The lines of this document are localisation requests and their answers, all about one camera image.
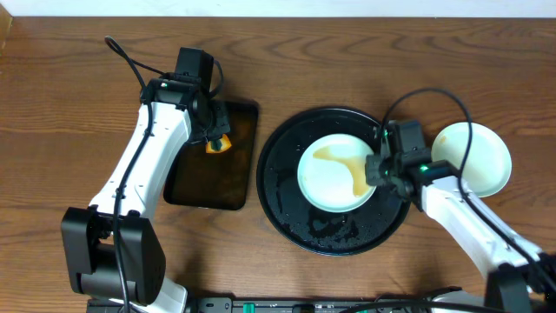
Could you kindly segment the green yellow sponge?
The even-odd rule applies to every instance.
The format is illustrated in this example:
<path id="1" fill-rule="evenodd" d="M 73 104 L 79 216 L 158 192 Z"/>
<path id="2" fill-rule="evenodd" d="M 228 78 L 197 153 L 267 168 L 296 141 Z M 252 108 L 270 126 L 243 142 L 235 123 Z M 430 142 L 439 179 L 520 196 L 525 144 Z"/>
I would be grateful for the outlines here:
<path id="1" fill-rule="evenodd" d="M 232 147 L 228 136 L 223 134 L 220 138 L 209 141 L 205 146 L 208 154 L 219 154 L 229 150 Z"/>

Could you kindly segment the light blue plate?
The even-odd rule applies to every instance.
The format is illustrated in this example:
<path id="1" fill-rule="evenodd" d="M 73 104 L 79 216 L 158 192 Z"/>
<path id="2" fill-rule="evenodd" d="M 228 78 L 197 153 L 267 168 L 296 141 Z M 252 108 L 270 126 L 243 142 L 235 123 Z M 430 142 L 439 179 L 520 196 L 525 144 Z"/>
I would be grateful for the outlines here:
<path id="1" fill-rule="evenodd" d="M 303 152 L 297 182 L 305 199 L 319 210 L 344 213 L 366 203 L 376 188 L 367 184 L 370 145 L 348 134 L 324 136 Z"/>
<path id="2" fill-rule="evenodd" d="M 473 123 L 473 139 L 463 171 L 469 188 L 478 196 L 501 191 L 512 174 L 512 158 L 503 140 L 484 125 Z M 454 123 L 434 139 L 432 159 L 448 161 L 459 168 L 467 147 L 468 123 Z"/>

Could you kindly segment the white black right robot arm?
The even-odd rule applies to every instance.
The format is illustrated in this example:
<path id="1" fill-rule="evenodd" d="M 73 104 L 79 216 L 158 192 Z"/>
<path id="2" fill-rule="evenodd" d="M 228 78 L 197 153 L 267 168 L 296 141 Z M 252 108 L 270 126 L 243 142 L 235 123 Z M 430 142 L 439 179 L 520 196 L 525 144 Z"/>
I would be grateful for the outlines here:
<path id="1" fill-rule="evenodd" d="M 389 188 L 440 224 L 486 279 L 482 298 L 450 291 L 433 298 L 429 310 L 555 310 L 555 257 L 497 217 L 452 164 L 423 159 L 405 165 L 393 156 L 369 155 L 365 174 L 368 184 Z"/>

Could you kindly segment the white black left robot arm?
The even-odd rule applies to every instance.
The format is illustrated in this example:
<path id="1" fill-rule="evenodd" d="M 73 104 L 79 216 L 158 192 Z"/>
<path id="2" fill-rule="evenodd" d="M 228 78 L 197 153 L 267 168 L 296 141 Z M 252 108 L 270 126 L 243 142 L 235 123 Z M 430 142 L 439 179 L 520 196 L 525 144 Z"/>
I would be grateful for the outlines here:
<path id="1" fill-rule="evenodd" d="M 166 257 L 154 231 L 162 187 L 188 142 L 228 132 L 209 83 L 199 78 L 152 79 L 141 92 L 136 128 L 109 180 L 85 209 L 68 208 L 61 222 L 74 292 L 115 303 L 121 312 L 183 312 L 187 290 L 165 276 Z"/>

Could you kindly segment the black rectangular water tray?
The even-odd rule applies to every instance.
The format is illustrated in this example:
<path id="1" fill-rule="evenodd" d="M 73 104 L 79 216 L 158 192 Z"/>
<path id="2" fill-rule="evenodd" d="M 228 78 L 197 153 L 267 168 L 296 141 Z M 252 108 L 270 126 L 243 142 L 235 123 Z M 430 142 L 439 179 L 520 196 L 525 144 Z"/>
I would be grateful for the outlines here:
<path id="1" fill-rule="evenodd" d="M 252 169 L 259 104 L 227 102 L 231 147 L 208 153 L 205 144 L 186 143 L 167 177 L 163 198 L 167 203 L 218 210 L 239 210 L 247 199 Z"/>

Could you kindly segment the black round tray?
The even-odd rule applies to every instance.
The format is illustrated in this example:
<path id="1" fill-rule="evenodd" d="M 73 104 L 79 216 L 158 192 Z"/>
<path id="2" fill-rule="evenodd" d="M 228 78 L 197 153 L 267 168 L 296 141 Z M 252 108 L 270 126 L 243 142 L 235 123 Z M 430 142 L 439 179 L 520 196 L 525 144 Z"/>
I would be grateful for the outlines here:
<path id="1" fill-rule="evenodd" d="M 348 107 L 305 110 L 280 125 L 265 143 L 257 165 L 261 206 L 274 227 L 299 247 L 327 256 L 350 256 L 384 243 L 404 222 L 410 203 L 379 187 L 346 213 L 319 210 L 302 195 L 297 179 L 301 155 L 316 140 L 336 133 L 379 147 L 379 121 Z"/>

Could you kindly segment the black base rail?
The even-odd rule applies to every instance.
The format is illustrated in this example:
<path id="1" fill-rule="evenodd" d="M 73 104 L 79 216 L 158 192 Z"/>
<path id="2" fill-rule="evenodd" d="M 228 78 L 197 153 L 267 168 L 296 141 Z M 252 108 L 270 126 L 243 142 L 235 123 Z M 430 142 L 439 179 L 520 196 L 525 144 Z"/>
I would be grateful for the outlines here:
<path id="1" fill-rule="evenodd" d="M 369 302 L 323 301 L 323 300 L 233 300 L 228 297 L 205 297 L 188 300 L 186 313 L 335 313 Z M 122 312 L 122 305 L 108 300 L 89 300 L 87 313 Z M 442 309 L 421 309 L 414 306 L 378 308 L 361 312 L 448 312 Z"/>

